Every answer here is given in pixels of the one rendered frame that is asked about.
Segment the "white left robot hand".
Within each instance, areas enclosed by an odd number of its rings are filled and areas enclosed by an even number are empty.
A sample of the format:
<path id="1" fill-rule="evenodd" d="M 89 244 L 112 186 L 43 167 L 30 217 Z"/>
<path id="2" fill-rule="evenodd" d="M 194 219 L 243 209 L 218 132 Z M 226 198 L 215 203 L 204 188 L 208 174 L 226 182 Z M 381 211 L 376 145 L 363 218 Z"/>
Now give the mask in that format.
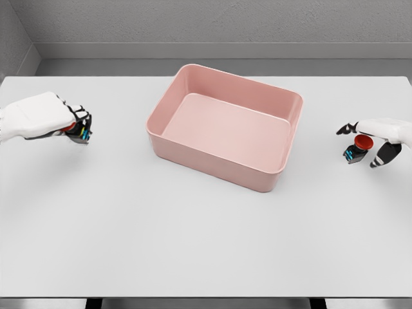
<path id="1" fill-rule="evenodd" d="M 53 92 L 24 98 L 0 109 L 0 143 L 15 137 L 36 140 L 62 136 L 62 129 L 91 118 L 81 105 L 68 105 Z"/>

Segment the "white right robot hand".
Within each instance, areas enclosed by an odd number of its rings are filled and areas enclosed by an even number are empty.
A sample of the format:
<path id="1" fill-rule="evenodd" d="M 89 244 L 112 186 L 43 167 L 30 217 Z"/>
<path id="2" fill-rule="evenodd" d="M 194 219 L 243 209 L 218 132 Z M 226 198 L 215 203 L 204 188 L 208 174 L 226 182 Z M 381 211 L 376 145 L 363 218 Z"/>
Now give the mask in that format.
<path id="1" fill-rule="evenodd" d="M 401 152 L 402 145 L 412 150 L 412 122 L 392 118 L 360 120 L 354 124 L 347 123 L 342 126 L 336 135 L 350 133 L 360 133 L 385 140 L 370 163 L 372 169 L 390 163 Z"/>

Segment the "red-button industrial switch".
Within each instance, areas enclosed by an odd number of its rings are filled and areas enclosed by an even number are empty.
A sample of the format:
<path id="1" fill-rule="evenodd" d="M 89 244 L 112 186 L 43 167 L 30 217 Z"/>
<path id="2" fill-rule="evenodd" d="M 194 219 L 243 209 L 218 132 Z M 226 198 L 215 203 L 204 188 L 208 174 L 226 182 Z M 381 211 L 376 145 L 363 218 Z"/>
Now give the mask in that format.
<path id="1" fill-rule="evenodd" d="M 71 141 L 78 144 L 88 144 L 91 132 L 91 118 L 73 123 L 72 126 L 61 130 Z"/>
<path id="2" fill-rule="evenodd" d="M 343 156 L 349 164 L 361 161 L 373 147 L 373 139 L 368 135 L 359 134 L 354 138 L 354 143 L 343 152 Z"/>

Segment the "pink plastic basket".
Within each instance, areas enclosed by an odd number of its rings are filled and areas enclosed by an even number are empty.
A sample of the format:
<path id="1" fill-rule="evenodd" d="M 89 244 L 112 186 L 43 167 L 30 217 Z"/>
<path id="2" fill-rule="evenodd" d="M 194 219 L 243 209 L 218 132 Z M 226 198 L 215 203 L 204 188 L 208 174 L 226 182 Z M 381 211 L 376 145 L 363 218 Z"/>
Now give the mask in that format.
<path id="1" fill-rule="evenodd" d="M 296 92 L 188 64 L 145 127 L 160 158 L 269 192 L 286 167 L 302 109 Z"/>

